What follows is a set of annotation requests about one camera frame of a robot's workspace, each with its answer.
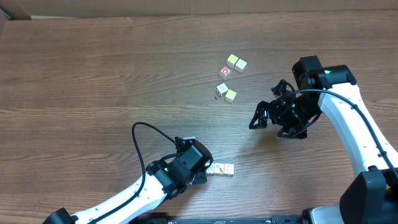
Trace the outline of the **white block green side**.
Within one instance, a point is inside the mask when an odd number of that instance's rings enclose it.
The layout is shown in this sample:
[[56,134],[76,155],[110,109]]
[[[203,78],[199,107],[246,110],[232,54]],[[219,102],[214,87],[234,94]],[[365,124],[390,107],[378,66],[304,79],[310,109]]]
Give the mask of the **white block green side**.
[[234,175],[234,165],[233,164],[224,164],[223,174],[227,176]]

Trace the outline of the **hammer picture block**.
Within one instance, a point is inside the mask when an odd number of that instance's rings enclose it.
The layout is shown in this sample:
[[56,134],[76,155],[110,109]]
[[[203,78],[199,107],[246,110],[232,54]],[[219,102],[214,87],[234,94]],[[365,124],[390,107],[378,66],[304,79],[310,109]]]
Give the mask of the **hammer picture block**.
[[224,175],[224,164],[214,163],[214,175]]

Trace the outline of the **white W letter block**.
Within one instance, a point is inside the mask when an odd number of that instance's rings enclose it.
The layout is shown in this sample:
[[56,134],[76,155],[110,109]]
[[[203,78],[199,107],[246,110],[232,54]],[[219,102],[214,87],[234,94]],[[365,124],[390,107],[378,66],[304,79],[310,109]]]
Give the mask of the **white W letter block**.
[[207,175],[214,175],[215,174],[215,164],[212,163],[209,168],[206,170]]

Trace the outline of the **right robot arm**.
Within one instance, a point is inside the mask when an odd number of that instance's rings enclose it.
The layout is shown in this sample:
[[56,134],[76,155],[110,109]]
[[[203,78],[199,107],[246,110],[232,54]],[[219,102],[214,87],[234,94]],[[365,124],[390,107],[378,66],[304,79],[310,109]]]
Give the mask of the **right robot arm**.
[[335,205],[307,208],[301,215],[272,216],[271,223],[397,223],[397,151],[363,102],[346,65],[323,67],[317,56],[292,67],[297,87],[281,80],[275,100],[258,103],[249,129],[281,129],[278,138],[304,139],[325,114],[349,155],[354,181]]

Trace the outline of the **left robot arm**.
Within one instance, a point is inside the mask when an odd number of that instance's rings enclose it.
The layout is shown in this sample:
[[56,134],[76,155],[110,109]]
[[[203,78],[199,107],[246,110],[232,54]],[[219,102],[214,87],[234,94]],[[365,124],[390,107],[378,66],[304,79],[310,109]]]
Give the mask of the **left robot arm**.
[[135,183],[107,201],[84,211],[69,214],[60,208],[44,224],[56,223],[129,223],[166,200],[186,191],[205,164],[212,158],[200,142],[193,143],[172,162],[153,162]]

